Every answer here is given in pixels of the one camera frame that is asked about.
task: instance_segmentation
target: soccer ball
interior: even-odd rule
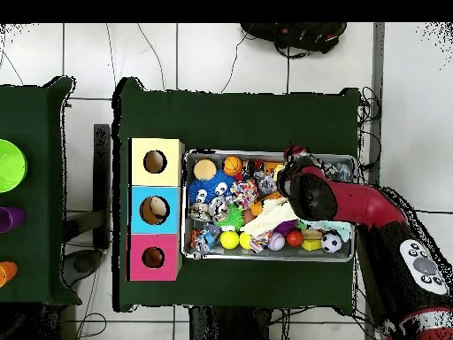
[[[342,238],[335,232],[327,232],[321,238],[321,246],[327,253],[335,253],[342,248]]]

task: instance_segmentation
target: green table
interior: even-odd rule
[[[0,86],[0,138],[27,157],[25,180],[0,194],[1,206],[20,206],[24,225],[0,235],[0,260],[16,262],[18,274],[0,289],[0,302],[79,304],[60,279],[64,250],[62,106],[73,80],[56,78],[42,88]]]
[[[176,282],[127,282],[127,139],[179,138],[188,149],[283,151],[291,143],[315,153],[357,156],[359,93],[341,95],[208,94],[144,91],[119,83],[115,122],[113,253],[115,309],[131,305],[333,305],[352,312],[353,261],[345,263],[184,259]]]

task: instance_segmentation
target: cube with circular hole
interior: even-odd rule
[[[177,235],[131,235],[129,281],[174,282],[180,271]]]
[[[180,233],[180,188],[132,187],[131,234]]]
[[[132,185],[180,186],[184,144],[176,139],[130,138]]]

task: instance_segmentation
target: purple cup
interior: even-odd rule
[[[20,207],[0,207],[0,234],[20,226],[25,218],[25,211]]]

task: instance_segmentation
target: black bag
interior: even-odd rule
[[[309,51],[328,53],[338,44],[339,37],[346,30],[346,22],[293,22],[293,23],[241,23],[243,31],[259,39],[273,42],[277,51],[295,47],[307,50],[289,58],[302,58]]]

